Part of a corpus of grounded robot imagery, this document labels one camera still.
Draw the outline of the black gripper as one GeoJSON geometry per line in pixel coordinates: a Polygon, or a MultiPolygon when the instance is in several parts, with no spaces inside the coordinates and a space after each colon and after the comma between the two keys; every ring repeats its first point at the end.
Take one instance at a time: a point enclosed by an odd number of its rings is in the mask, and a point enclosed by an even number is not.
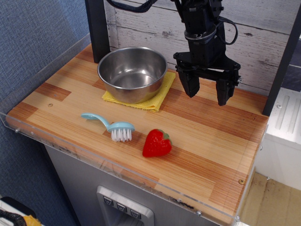
{"type": "Polygon", "coordinates": [[[188,40],[189,52],[177,52],[177,71],[185,93],[194,97],[199,89],[199,77],[216,81],[218,105],[226,105],[234,94],[235,85],[241,82],[240,64],[228,58],[226,46],[219,38],[208,43],[188,40]]]}

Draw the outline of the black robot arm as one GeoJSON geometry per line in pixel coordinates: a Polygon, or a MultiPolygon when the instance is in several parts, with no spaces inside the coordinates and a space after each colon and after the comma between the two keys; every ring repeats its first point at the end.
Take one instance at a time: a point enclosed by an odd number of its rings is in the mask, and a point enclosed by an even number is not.
{"type": "Polygon", "coordinates": [[[220,0],[175,1],[177,11],[185,24],[188,52],[177,52],[174,59],[180,81],[189,97],[200,89],[199,79],[216,82],[218,104],[226,105],[240,83],[240,64],[226,56],[225,23],[234,22],[220,15],[220,0]]]}

